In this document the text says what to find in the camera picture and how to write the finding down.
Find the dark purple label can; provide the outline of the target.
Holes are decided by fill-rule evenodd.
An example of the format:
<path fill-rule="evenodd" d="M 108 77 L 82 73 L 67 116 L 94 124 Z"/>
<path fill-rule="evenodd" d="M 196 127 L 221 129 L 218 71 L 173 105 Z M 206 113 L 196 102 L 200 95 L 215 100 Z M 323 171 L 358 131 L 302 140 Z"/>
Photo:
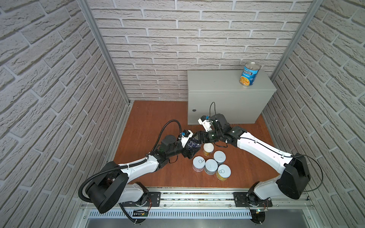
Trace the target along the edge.
<path fill-rule="evenodd" d="M 200 150 L 200 148 L 201 148 L 201 145 L 202 145 L 202 143 L 201 143 L 201 141 L 199 140 L 199 139 L 197 139 L 197 138 L 195 138 L 195 137 L 192 137 L 192 138 L 190 138 L 189 140 L 188 140 L 188 142 L 187 142 L 187 148 L 189 149 L 189 150 L 197 150 L 197 151 L 199 151 Z"/>

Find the blue label soup can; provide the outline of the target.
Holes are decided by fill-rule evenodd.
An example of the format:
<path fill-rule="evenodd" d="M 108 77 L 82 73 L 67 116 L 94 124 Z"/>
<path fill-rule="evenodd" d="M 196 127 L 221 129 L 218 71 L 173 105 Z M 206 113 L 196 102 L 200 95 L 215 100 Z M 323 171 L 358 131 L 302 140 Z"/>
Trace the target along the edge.
<path fill-rule="evenodd" d="M 253 85 L 256 76 L 261 69 L 261 65 L 255 62 L 247 62 L 244 66 L 243 72 L 240 76 L 240 83 L 243 86 Z"/>

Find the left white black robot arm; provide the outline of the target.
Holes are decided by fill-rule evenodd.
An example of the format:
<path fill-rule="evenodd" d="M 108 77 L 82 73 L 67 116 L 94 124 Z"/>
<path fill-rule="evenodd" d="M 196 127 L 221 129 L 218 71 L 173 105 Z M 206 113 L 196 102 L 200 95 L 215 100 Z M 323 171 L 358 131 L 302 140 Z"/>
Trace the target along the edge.
<path fill-rule="evenodd" d="M 176 155 L 182 154 L 191 159 L 196 153 L 196 147 L 200 148 L 200 144 L 192 138 L 192 134 L 188 137 L 182 134 L 179 139 L 168 135 L 145 158 L 126 164 L 116 164 L 113 161 L 107 163 L 100 172 L 81 184 L 78 195 L 83 201 L 93 203 L 101 214 L 123 202 L 142 204 L 147 198 L 148 189 L 140 183 L 130 182 L 162 169 Z"/>

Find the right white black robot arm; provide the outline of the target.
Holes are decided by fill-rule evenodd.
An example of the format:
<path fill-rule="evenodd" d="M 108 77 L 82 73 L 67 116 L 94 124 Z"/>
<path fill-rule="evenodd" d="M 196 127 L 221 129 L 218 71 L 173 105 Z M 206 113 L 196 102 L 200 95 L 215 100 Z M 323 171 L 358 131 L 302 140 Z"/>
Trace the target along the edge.
<path fill-rule="evenodd" d="M 219 141 L 231 144 L 256 156 L 278 173 L 275 178 L 254 183 L 247 193 L 248 199 L 260 201 L 279 195 L 294 200 L 300 198 L 311 180 L 305 156 L 286 153 L 259 140 L 239 126 L 230 126 L 222 114 L 202 116 L 198 123 L 204 127 L 204 131 L 197 134 L 199 144 Z"/>

